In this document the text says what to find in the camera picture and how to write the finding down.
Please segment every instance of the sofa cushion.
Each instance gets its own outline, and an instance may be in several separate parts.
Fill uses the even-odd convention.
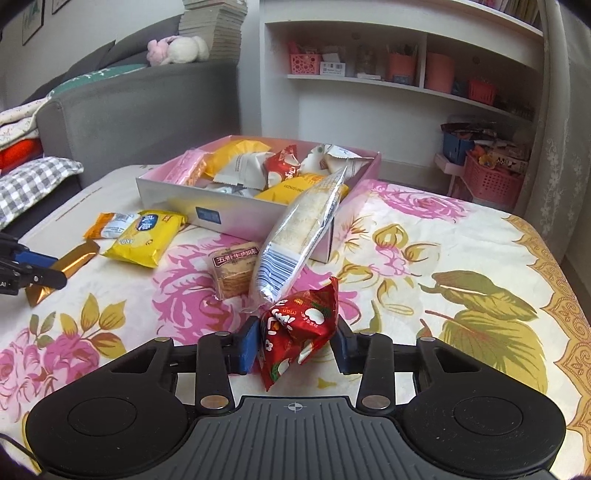
[[[178,35],[180,20],[181,15],[167,18],[118,41],[105,58],[101,60],[98,68],[104,68],[137,53],[147,51],[150,40],[160,40],[171,35]]]
[[[146,58],[146,56],[148,55],[148,50],[144,50],[141,51],[139,53],[136,53],[135,55],[132,55],[131,57],[127,57],[126,59],[120,60],[120,61],[116,61],[115,63],[112,63],[111,65],[107,65],[105,68],[113,68],[113,67],[121,67],[122,65],[150,65],[150,63],[148,62],[148,59]]]
[[[33,100],[39,100],[40,98],[45,97],[49,92],[51,92],[55,87],[62,84],[64,81],[62,80],[64,74],[60,74],[54,79],[50,80],[49,82],[41,85],[35,92],[27,98],[21,105],[25,105],[27,103],[32,102]]]
[[[135,72],[136,70],[141,70],[144,68],[146,68],[146,65],[143,64],[121,65],[119,67],[108,67],[106,69],[98,70],[96,72],[85,73],[83,75],[80,75],[79,77],[74,77],[68,80],[67,82],[64,82],[61,85],[57,86],[51,92],[49,92],[49,96],[54,97],[55,95],[70,90],[71,88],[76,88],[82,85],[86,85],[88,83],[98,82],[100,80],[117,77],[119,75],[123,75],[124,73]]]
[[[97,48],[94,52],[88,54],[82,60],[77,61],[64,75],[62,82],[66,82],[74,77],[84,75],[85,73],[99,70],[99,63],[107,52],[115,45],[115,40]]]

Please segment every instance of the bread in plastic bag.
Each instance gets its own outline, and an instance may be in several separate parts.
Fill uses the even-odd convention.
[[[340,202],[350,165],[302,192],[287,206],[261,248],[249,291],[251,308],[285,297],[320,242]]]

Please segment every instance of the white snack packet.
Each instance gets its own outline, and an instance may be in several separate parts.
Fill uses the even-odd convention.
[[[316,245],[328,230],[351,164],[299,195],[273,227],[256,259],[249,290],[254,310],[291,290]]]
[[[236,155],[217,173],[213,181],[228,185],[243,185],[249,189],[264,190],[267,185],[267,178],[263,170],[263,163],[272,155],[271,152]]]

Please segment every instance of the blue box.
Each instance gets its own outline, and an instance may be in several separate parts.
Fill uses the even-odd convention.
[[[474,148],[472,140],[462,140],[454,134],[443,132],[443,154],[456,165],[464,165],[466,153]]]

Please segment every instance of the red packet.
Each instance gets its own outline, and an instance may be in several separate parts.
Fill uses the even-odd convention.
[[[292,179],[300,170],[300,162],[297,161],[297,147],[289,145],[265,160],[267,170],[267,187],[271,188],[280,184],[283,180]]]
[[[302,364],[335,334],[339,281],[305,290],[275,303],[261,317],[259,363],[268,391],[292,363]]]

